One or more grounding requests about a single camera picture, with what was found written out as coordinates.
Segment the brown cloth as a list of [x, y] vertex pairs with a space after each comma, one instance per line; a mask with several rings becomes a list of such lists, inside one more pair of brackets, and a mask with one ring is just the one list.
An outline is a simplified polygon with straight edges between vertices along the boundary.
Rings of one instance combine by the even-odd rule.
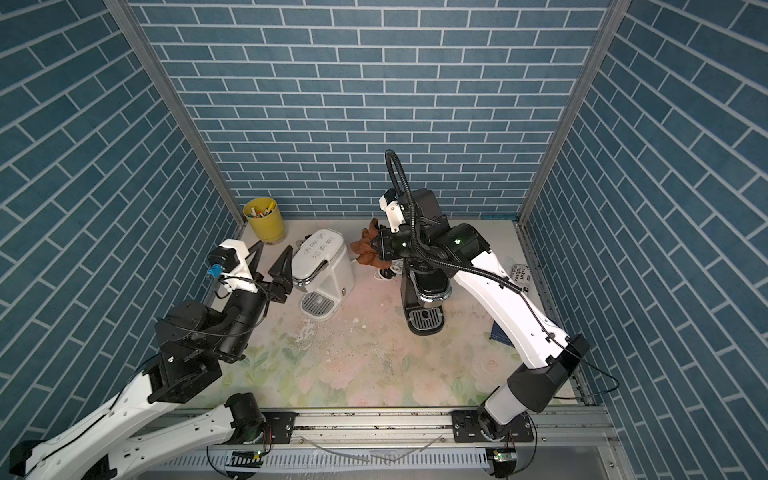
[[376, 218], [370, 220], [368, 226], [361, 230], [360, 239], [352, 242], [350, 248], [357, 256], [357, 262], [363, 266], [370, 266], [376, 269], [387, 269], [390, 265], [379, 258], [377, 251], [372, 246], [372, 241], [379, 231], [379, 223]]

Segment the white coffee machine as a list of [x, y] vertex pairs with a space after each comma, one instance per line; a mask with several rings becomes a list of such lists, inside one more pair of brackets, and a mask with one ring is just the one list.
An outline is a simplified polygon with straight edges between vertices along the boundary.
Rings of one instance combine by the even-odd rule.
[[355, 286], [347, 244], [332, 229], [317, 230], [299, 245], [292, 271], [294, 286], [304, 293], [300, 310], [315, 321], [328, 320]]

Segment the black coffee machine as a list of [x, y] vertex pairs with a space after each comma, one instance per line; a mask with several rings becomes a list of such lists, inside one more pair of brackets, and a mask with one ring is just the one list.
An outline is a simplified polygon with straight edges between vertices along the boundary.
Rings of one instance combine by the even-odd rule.
[[406, 324], [419, 336], [439, 333], [445, 325], [443, 303], [452, 287], [447, 275], [424, 261], [404, 261], [401, 300]]

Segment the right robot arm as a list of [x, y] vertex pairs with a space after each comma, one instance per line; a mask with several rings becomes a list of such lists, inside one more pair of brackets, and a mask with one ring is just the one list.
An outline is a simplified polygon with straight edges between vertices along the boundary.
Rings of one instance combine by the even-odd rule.
[[589, 350], [582, 335], [569, 335], [507, 275], [485, 238], [471, 225], [449, 225], [433, 193], [391, 188], [379, 200], [388, 224], [371, 244], [383, 261], [403, 263], [401, 297], [413, 332], [458, 284], [489, 313], [520, 355], [522, 364], [478, 408], [491, 440], [508, 436], [512, 422], [542, 412]]

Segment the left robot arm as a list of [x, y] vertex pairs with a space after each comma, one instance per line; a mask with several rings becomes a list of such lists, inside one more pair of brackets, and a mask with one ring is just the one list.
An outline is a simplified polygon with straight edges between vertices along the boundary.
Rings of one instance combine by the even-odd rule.
[[155, 325], [159, 351], [143, 362], [120, 392], [64, 432], [28, 440], [9, 453], [20, 479], [132, 479], [188, 451], [218, 444], [272, 446], [273, 429], [251, 393], [186, 421], [150, 432], [153, 420], [195, 398], [222, 375], [223, 363], [244, 360], [252, 332], [273, 303], [293, 290], [293, 248], [267, 275], [258, 270], [263, 242], [226, 240], [208, 255], [208, 270], [227, 292], [220, 310], [198, 301], [171, 308]]

